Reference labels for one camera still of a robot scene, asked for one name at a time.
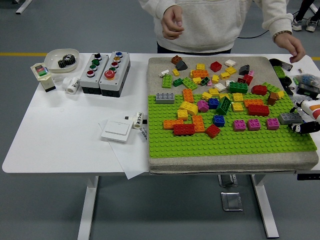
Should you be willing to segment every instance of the white table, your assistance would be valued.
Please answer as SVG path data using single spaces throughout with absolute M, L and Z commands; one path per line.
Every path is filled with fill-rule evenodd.
M 74 71 L 53 74 L 53 77 L 80 78 L 90 56 L 91 53 L 81 53 L 78 66 Z M 222 56 L 265 56 L 268 59 L 276 58 L 287 63 L 290 57 L 289 54 L 224 54 Z M 130 109 L 147 107 L 146 72 L 149 58 L 154 57 L 172 57 L 172 54 L 130 54 L 131 68 L 119 98 L 84 94 L 81 89 L 75 95 L 69 95 L 63 91 L 62 82 L 56 84 L 56 90 L 45 92 L 39 84 L 3 162 L 2 169 L 8 174 L 88 176 L 79 240 L 87 240 L 90 236 L 98 176 L 124 172 L 109 143 L 101 141 L 102 130 L 98 122 Z M 320 76 L 320 71 L 309 56 L 295 63 L 292 70 L 286 74 L 298 75 L 298 68 L 304 69 L 306 73 Z M 319 134 L 312 134 L 312 138 L 319 148 Z M 135 153 L 132 152 L 128 154 L 128 159 L 134 156 Z M 320 173 L 320 163 L 311 171 L 301 173 L 306 172 Z M 267 236 L 278 237 L 263 182 L 255 176 L 253 176 L 253 182 L 257 195 L 260 194 L 263 197 L 259 201 L 264 201 L 264 204 L 260 202 L 259 204 L 260 207 L 262 206 Z

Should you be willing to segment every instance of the gray control box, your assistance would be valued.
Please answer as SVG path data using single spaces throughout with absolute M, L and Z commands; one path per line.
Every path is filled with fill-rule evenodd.
M 101 89 L 101 93 L 103 96 L 108 97 L 116 97 L 119 98 L 124 87 L 129 69 L 130 69 L 130 55 L 128 52 L 119 52 L 113 51 L 110 56 L 110 61 L 106 64 L 103 73 L 108 71 L 110 68 L 113 67 L 114 59 L 119 59 L 118 68 L 116 68 L 116 73 L 114 75 L 114 79 L 108 80 L 104 74 L 102 74 L 99 85 Z
M 81 75 L 80 85 L 82 87 L 82 91 L 85 94 L 97 94 L 97 95 L 101 94 L 99 80 L 101 78 L 101 75 L 104 73 L 106 64 L 109 61 L 109 56 L 103 55 L 103 54 L 101 55 L 101 60 L 99 61 L 99 65 L 96 66 L 97 70 L 94 71 L 94 76 L 89 77 L 87 76 L 87 72 L 91 70 L 90 66 L 93 65 L 92 60 L 95 60 L 95 59 L 96 59 L 95 55 L 92 54 Z

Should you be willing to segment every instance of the shoe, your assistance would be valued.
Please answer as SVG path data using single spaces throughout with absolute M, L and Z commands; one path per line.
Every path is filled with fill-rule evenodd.
M 314 32 L 316 30 L 316 27 L 318 26 L 318 21 L 311 21 L 311 17 L 308 19 L 308 21 L 306 21 L 306 28 L 305 30 L 307 30 L 308 32 Z

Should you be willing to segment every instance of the blue lego brick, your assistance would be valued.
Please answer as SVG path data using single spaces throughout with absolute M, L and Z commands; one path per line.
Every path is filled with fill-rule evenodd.
M 209 98 L 208 104 L 209 104 L 209 109 L 217 109 L 219 105 L 219 100 L 218 98 Z
M 224 116 L 214 115 L 212 118 L 212 123 L 217 127 L 224 127 L 226 122 Z

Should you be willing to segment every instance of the pink lego brick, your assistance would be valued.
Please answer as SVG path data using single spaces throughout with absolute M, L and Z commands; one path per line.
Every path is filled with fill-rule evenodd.
M 278 118 L 268 118 L 266 120 L 266 128 L 268 130 L 277 130 L 280 128 L 280 123 Z
M 205 100 L 200 100 L 197 103 L 199 111 L 206 113 L 209 111 L 209 104 Z
M 260 122 L 257 118 L 249 119 L 247 122 L 249 131 L 258 131 L 261 128 Z
M 243 132 L 246 130 L 246 122 L 245 120 L 234 120 L 233 121 L 233 130 L 235 132 Z

